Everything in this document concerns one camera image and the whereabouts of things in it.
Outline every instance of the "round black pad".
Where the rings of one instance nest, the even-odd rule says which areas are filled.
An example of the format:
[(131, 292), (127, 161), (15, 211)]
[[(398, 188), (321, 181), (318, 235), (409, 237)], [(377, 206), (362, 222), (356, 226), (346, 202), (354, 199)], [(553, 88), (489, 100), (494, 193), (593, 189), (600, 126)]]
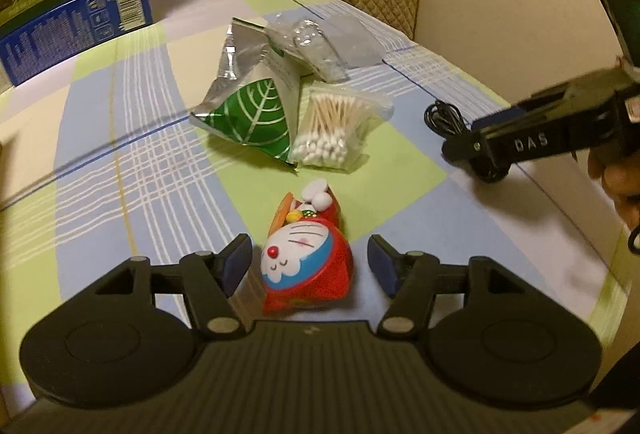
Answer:
[(464, 308), (430, 331), (428, 352), (455, 388), (493, 406), (553, 406), (585, 392), (600, 367), (590, 328), (554, 302)]
[(150, 305), (72, 300), (27, 333), (20, 364), (37, 396), (100, 408), (166, 389), (185, 374), (195, 347), (185, 324)]

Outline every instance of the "plastic bag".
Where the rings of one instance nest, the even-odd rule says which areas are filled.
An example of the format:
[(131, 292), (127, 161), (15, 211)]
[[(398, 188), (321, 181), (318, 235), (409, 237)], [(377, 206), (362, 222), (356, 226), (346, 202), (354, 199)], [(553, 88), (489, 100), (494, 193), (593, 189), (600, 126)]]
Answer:
[(366, 122), (375, 115), (389, 118), (393, 106), (348, 85), (316, 82), (289, 159), (302, 165), (349, 170), (362, 154)]
[(265, 30), (233, 19), (218, 77), (190, 121), (213, 135), (290, 162), (298, 127), (300, 71)]
[(348, 79), (346, 66), (324, 35), (321, 23), (313, 20), (290, 23), (278, 14), (266, 33), (271, 42), (306, 63), (325, 82)]
[(364, 68), (382, 63), (385, 47), (357, 18), (332, 16), (321, 26), (347, 68)]

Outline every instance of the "doraemon face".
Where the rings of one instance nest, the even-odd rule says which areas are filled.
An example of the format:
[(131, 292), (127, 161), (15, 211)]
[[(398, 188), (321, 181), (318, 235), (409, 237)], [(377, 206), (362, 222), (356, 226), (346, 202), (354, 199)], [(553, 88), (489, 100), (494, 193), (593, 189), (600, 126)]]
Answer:
[(267, 240), (260, 259), (264, 281), (286, 289), (315, 274), (331, 253), (329, 228), (315, 221), (297, 221), (280, 228)]

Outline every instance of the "plaid tablecloth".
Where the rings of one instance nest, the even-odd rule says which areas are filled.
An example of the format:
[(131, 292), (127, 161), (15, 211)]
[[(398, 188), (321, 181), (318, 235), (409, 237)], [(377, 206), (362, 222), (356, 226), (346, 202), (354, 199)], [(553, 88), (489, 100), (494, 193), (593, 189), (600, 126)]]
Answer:
[[(394, 116), (370, 135), (363, 167), (328, 175), (355, 257), (353, 289), (328, 310), (293, 318), (376, 325), (387, 300), (365, 253), (378, 233), (399, 251), (427, 251), (444, 263), (488, 255), (601, 335), (615, 323), (621, 307), (612, 302), (624, 299), (606, 264), (624, 250), (620, 225), (571, 159), (514, 167), (496, 186), (441, 159), (442, 139), (422, 119), (428, 104), (452, 101), (469, 120), (504, 105), (468, 75), (337, 0), (156, 0), (155, 10), (158, 24), (0, 97), (0, 383), (11, 413), (33, 400), (17, 356), (33, 323), (131, 255), (175, 263), (245, 232), (260, 245), (284, 193), (318, 176), (186, 121), (216, 75), (232, 17), (264, 24), (279, 12), (351, 14), (387, 51), (384, 64), (352, 71), (351, 82), (390, 96)], [(232, 298), (243, 321), (260, 317), (263, 297), (254, 266)], [(181, 298), (159, 305), (186, 319)]]

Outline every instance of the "red doraemon figure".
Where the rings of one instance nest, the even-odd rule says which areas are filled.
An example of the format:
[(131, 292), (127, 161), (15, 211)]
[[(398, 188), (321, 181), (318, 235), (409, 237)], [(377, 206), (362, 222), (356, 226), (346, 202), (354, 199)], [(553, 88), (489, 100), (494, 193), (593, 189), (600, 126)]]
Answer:
[(353, 256), (339, 230), (340, 206), (325, 180), (283, 200), (262, 251), (263, 312), (312, 307), (347, 295)]

